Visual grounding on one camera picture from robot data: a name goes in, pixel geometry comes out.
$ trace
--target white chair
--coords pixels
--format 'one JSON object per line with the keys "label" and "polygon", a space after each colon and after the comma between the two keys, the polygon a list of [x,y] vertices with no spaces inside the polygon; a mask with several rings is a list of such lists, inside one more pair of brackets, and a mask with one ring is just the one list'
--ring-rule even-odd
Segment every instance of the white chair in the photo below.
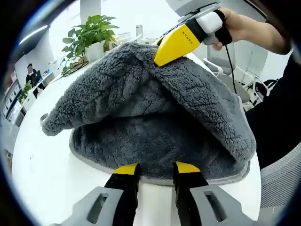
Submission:
{"label": "white chair", "polygon": [[[251,102],[251,96],[250,94],[246,91],[246,88],[253,84],[253,92],[258,96],[258,98],[262,101],[262,97],[257,94],[255,90],[255,82],[258,81],[264,85],[264,87],[267,89],[267,93],[269,94],[270,90],[268,87],[259,79],[258,76],[252,76],[249,73],[245,72],[242,70],[240,67],[236,66],[236,59],[235,59],[235,50],[234,50],[234,44],[231,43],[227,45],[228,51],[229,51],[229,56],[231,59],[232,67],[234,70],[234,79],[235,79],[235,71],[240,71],[244,75],[243,79],[244,80],[245,76],[249,77],[249,82],[246,83],[245,85],[241,85],[237,80],[234,81],[235,83],[235,88],[237,91],[237,94],[240,96],[242,102],[244,103],[244,106],[253,106]],[[207,55],[206,58],[203,59],[204,64],[220,79],[222,80],[226,86],[231,90],[231,92],[235,93],[234,86],[233,86],[233,80],[230,77],[232,74],[232,69],[231,65],[228,59],[228,55],[226,52],[226,48],[223,47],[222,50],[216,51],[214,50],[211,46],[207,46]]]}

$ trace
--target black cable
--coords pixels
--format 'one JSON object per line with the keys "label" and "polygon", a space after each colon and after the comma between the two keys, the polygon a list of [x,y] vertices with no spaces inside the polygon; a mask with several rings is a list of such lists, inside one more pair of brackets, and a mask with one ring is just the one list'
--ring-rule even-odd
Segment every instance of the black cable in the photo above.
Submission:
{"label": "black cable", "polygon": [[75,62],[75,66],[73,68],[68,69],[62,77],[67,77],[68,75],[72,74],[73,72],[78,71],[79,69],[83,68],[86,66],[89,62],[88,61],[83,61],[82,63]]}
{"label": "black cable", "polygon": [[228,47],[227,47],[227,45],[225,45],[225,47],[226,47],[226,51],[227,51],[227,55],[228,55],[228,59],[229,59],[230,66],[231,66],[231,70],[232,70],[232,81],[233,81],[233,87],[234,87],[234,91],[235,91],[235,93],[237,94],[237,92],[236,92],[236,87],[235,87],[235,82],[234,82],[234,70],[233,70],[232,62],[231,62],[231,59],[230,59],[230,55],[229,55],[229,51],[228,51]]}

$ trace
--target white device housing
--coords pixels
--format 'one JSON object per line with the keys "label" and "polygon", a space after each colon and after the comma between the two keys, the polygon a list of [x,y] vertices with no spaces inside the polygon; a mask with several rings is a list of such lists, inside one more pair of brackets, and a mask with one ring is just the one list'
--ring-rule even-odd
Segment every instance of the white device housing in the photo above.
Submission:
{"label": "white device housing", "polygon": [[215,12],[210,12],[196,20],[207,34],[212,34],[222,27],[222,20]]}

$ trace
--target ceiling light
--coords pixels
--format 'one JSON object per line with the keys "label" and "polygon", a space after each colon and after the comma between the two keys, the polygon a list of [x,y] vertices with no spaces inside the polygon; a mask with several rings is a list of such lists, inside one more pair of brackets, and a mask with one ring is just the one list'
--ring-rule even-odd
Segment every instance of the ceiling light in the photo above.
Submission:
{"label": "ceiling light", "polygon": [[29,35],[27,35],[25,38],[23,38],[19,43],[18,46],[21,45],[23,42],[25,42],[27,39],[29,39],[31,36],[33,36],[34,34],[38,33],[39,31],[42,31],[43,29],[47,28],[48,25],[45,25],[37,30],[35,30],[34,32],[31,32]]}

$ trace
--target table surface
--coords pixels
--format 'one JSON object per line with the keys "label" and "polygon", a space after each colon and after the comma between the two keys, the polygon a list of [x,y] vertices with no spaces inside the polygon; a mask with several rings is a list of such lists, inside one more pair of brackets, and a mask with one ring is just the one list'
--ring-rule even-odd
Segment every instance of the table surface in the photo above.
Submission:
{"label": "table surface", "polygon": [[42,77],[42,80],[40,80],[35,87],[33,87],[30,91],[33,92],[48,76],[53,75],[53,72],[49,72],[47,75]]}
{"label": "table surface", "polygon": [[[206,68],[194,55],[188,57]],[[71,215],[76,202],[95,187],[104,186],[110,177],[70,152],[71,130],[48,137],[40,125],[40,117],[49,113],[69,85],[95,63],[49,84],[27,112],[17,136],[12,162],[13,181],[28,210],[45,226],[63,222]],[[240,201],[242,211],[248,217],[258,219],[261,176],[257,155],[251,159],[250,172],[244,179],[220,187]],[[173,187],[140,183],[134,225],[180,225]]]}

